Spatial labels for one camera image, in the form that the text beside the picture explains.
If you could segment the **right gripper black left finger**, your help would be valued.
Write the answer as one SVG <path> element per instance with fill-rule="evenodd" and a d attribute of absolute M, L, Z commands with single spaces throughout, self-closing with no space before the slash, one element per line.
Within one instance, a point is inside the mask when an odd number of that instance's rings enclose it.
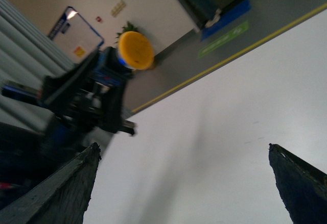
<path fill-rule="evenodd" d="M 1 223 L 82 223 L 100 157 L 91 144 L 65 166 L 1 210 Z"/>

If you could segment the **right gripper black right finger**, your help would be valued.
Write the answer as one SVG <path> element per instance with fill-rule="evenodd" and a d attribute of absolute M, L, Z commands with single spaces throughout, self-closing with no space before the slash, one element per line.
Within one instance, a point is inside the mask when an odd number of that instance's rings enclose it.
<path fill-rule="evenodd" d="M 276 187 L 293 223 L 326 223 L 326 173 L 278 144 L 269 145 Z"/>

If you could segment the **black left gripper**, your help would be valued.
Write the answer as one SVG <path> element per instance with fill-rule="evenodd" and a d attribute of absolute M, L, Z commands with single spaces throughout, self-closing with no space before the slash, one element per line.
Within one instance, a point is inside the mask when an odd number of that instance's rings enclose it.
<path fill-rule="evenodd" d="M 97 81 L 84 81 L 94 69 L 99 53 L 96 48 L 63 75 L 44 78 L 38 103 L 54 113 L 45 135 L 86 135 L 95 128 L 113 134 L 135 134 L 135 123 L 122 117 L 127 83 L 105 89 Z"/>

